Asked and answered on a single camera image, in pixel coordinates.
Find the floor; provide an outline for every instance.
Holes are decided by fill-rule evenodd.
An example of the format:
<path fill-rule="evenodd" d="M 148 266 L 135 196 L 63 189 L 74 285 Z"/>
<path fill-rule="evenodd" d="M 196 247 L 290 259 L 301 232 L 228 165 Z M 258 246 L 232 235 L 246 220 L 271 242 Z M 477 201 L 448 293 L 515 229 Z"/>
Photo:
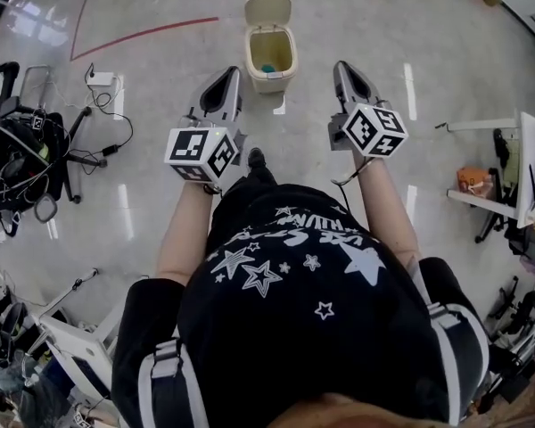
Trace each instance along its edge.
<path fill-rule="evenodd" d="M 48 86 L 47 109 L 61 112 L 66 127 L 78 110 L 63 100 L 82 106 L 91 62 L 98 71 L 122 75 L 125 113 L 135 126 L 130 144 L 109 158 L 106 169 L 85 176 L 73 167 L 81 204 L 63 198 L 48 226 L 25 214 L 12 240 L 0 230 L 0 271 L 17 295 L 43 303 L 89 268 L 100 268 L 103 273 L 70 300 L 74 316 L 98 322 L 131 281 L 153 274 L 182 186 L 162 163 L 168 132 L 209 74 L 229 65 L 243 68 L 244 2 L 19 0 L 4 12 L 0 62 L 53 66 L 59 93 Z M 339 110 L 333 65 L 352 62 L 407 123 L 411 137 L 388 165 L 423 254 L 447 260 L 484 317 L 498 288 L 526 273 L 500 234 L 474 244 L 483 212 L 447 199 L 445 192 L 462 166 L 496 166 L 491 135 L 450 134 L 434 126 L 508 117 L 515 109 L 535 115 L 534 39 L 502 8 L 481 0 L 292 2 L 299 73 L 284 97 L 257 96 L 245 79 L 240 123 L 249 145 L 264 150 L 279 182 L 310 185 L 341 199 L 329 179 L 346 177 L 353 164 L 347 152 L 329 151 L 326 124 Z M 217 19 L 95 50 L 137 32 L 205 18 Z M 30 99 L 22 97 L 27 104 Z M 127 136 L 124 120 L 96 111 L 74 146 L 94 152 Z M 233 168 L 230 178 L 241 172 Z M 351 183 L 347 190 L 363 220 L 357 187 Z M 532 283 L 530 276 L 523 280 Z"/>

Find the trash can lid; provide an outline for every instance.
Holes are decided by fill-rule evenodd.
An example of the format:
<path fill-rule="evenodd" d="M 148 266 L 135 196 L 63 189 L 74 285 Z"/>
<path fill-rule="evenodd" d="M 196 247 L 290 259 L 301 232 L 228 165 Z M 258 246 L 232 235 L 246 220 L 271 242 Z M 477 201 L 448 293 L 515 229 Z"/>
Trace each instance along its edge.
<path fill-rule="evenodd" d="M 292 1 L 246 0 L 244 11 L 248 25 L 287 25 L 292 15 Z"/>

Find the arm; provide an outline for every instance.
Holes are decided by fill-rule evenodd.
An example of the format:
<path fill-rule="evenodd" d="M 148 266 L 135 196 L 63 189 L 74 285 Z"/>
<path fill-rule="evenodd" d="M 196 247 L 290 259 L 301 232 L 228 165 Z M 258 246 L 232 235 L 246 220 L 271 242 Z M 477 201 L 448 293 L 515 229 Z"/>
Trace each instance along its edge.
<path fill-rule="evenodd" d="M 355 162 L 357 166 L 362 163 L 358 154 Z M 403 267 L 407 268 L 413 258 L 419 261 L 422 256 L 416 232 L 384 160 L 373 160 L 358 174 L 358 183 L 371 233 L 394 253 Z"/>
<path fill-rule="evenodd" d="M 200 184 L 185 183 L 160 247 L 157 277 L 188 284 L 204 260 L 212 195 Z"/>

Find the white stand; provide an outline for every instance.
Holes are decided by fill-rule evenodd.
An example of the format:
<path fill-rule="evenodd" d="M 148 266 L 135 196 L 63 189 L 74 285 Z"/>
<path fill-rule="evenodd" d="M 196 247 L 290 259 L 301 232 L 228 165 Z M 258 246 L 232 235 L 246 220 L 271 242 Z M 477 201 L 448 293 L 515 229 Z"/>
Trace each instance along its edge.
<path fill-rule="evenodd" d="M 535 181 L 535 118 L 526 112 L 522 112 L 513 119 L 476 120 L 471 122 L 457 122 L 448 124 L 448 131 L 482 130 L 493 128 L 520 128 L 521 147 L 519 161 L 519 180 L 517 191 L 517 207 L 512 208 L 502 203 L 485 200 L 483 198 L 461 193 L 457 190 L 448 190 L 448 197 L 459 202 L 472 204 L 502 214 L 509 218 L 517 219 L 517 227 L 523 228 L 534 223 L 528 212 L 533 205 L 533 188 L 529 167 L 533 171 Z"/>

